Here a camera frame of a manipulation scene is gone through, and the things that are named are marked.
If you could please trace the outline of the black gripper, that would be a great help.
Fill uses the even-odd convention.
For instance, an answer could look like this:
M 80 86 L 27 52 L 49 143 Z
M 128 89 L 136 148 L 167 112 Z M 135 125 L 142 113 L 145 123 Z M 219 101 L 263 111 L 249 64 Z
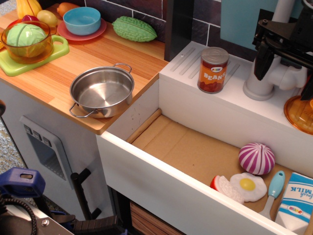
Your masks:
M 253 44 L 257 50 L 254 75 L 261 81 L 268 72 L 274 56 L 278 55 L 308 69 L 307 82 L 300 100 L 313 98 L 313 2 L 302 1 L 303 9 L 294 23 L 260 20 Z

